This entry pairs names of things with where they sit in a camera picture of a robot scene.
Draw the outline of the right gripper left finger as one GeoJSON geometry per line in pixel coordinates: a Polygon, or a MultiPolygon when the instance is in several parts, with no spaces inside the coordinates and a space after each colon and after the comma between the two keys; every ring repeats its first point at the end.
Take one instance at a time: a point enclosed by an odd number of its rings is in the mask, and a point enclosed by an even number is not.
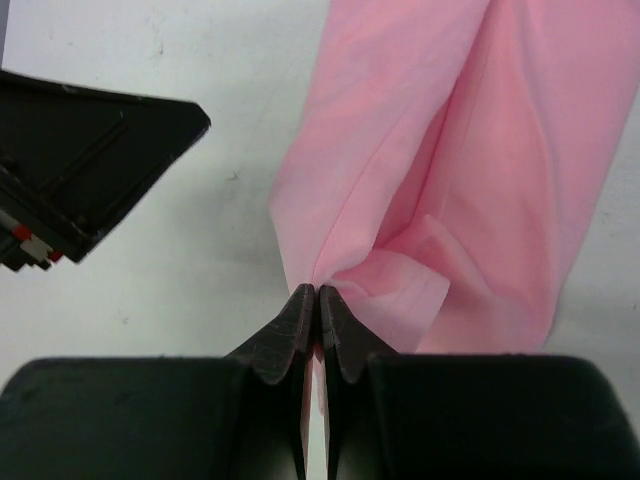
{"type": "Polygon", "coordinates": [[[5,479],[302,479],[316,295],[223,357],[41,358],[1,393],[5,479]]]}

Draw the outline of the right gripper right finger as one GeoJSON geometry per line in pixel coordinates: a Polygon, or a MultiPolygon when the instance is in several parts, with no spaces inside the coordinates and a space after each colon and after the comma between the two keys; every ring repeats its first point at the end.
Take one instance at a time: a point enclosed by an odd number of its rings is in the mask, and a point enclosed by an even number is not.
{"type": "Polygon", "coordinates": [[[409,355],[318,294],[332,479],[635,479],[607,378],[553,355],[409,355]]]}

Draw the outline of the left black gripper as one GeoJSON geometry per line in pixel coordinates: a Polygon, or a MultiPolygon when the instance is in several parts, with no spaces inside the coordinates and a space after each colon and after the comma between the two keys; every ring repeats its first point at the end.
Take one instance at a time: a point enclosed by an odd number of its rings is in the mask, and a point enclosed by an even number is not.
{"type": "Polygon", "coordinates": [[[207,132],[189,101],[1,73],[1,264],[82,261],[207,132]]]}

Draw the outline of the pink t shirt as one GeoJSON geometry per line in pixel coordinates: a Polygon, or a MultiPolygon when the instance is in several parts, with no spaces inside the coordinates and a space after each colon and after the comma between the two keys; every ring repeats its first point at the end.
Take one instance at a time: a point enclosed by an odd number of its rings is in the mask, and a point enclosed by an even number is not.
{"type": "Polygon", "coordinates": [[[538,349],[639,87],[635,1],[333,1],[269,198],[400,352],[538,349]]]}

